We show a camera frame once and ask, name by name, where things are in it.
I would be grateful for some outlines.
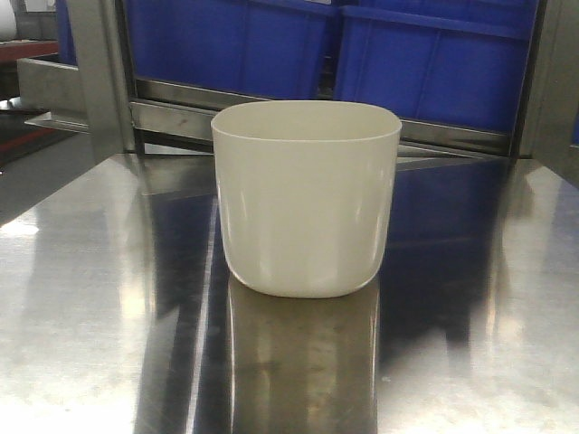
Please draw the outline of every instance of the stainless steel table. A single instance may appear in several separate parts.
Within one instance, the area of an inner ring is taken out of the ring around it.
[[[329,300],[230,276],[210,156],[97,166],[0,230],[2,432],[578,432],[579,192],[433,160]]]

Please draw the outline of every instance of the metal frame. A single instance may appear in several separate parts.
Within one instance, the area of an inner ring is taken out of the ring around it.
[[[576,0],[549,0],[539,12],[542,27],[532,53],[519,152],[579,184],[579,149],[572,144],[579,109],[579,8]]]
[[[185,84],[136,79],[122,1],[68,0],[68,4],[79,68],[42,60],[19,61],[23,100],[51,110],[50,115],[33,123],[88,129],[97,161],[121,151],[142,151],[144,139],[169,145],[183,141],[206,148],[211,144],[209,124],[216,111],[263,100]],[[546,14],[546,19],[553,17]],[[544,39],[544,35],[537,37],[535,46],[544,44]],[[540,63],[543,57],[538,55],[528,68],[528,99],[521,103],[515,147],[509,135],[413,119],[403,120],[403,140],[503,156],[520,147],[525,153],[527,149],[517,146],[517,142],[526,142],[534,104],[542,95],[536,86],[540,65],[536,66],[535,61]],[[34,77],[38,79],[44,74],[53,77],[50,89],[35,83]]]

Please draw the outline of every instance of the stainless steel surface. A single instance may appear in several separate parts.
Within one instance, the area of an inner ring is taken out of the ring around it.
[[[136,80],[138,96],[173,104],[221,110],[244,102],[264,101],[238,93],[223,92],[158,80]]]
[[[72,35],[86,101],[95,161],[134,150],[136,137],[128,108],[134,89],[123,48],[118,0],[68,0]]]
[[[70,118],[58,116],[55,113],[47,112],[40,116],[28,119],[26,124],[37,125],[39,127],[48,127],[55,129],[63,129],[66,131],[73,131],[75,133],[89,133],[89,126],[87,121],[79,118]]]
[[[577,432],[579,191],[444,160],[398,173],[375,286],[327,302],[230,277],[211,156],[105,161],[0,229],[4,426]]]
[[[525,125],[522,155],[532,155],[579,184],[571,148],[579,101],[579,9],[573,0],[546,2]]]
[[[410,119],[403,120],[402,137],[410,142],[487,152],[500,156],[508,155],[510,145],[510,135],[507,134]]]
[[[133,125],[137,129],[211,142],[211,120],[215,111],[189,108],[163,102],[130,103]]]
[[[78,68],[36,59],[19,59],[17,64],[20,97],[25,104],[86,118]]]

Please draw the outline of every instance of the white plastic cup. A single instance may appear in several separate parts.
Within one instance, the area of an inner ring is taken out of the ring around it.
[[[215,116],[225,258],[281,297],[338,297],[378,271],[402,123],[375,106],[264,101]]]

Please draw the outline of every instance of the blue plastic crate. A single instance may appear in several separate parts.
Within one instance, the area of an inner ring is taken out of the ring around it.
[[[360,0],[360,5],[530,31],[535,21],[537,0]]]
[[[577,116],[577,120],[575,121],[575,127],[573,129],[573,138],[571,139],[571,143],[574,145],[579,145],[579,115]]]
[[[56,0],[56,23],[58,26],[58,50],[62,63],[76,65],[76,52],[72,42],[69,10],[65,0]]]
[[[128,0],[139,75],[273,98],[317,94],[337,9],[303,0]]]
[[[511,131],[527,62],[524,31],[347,6],[335,99],[400,117]]]

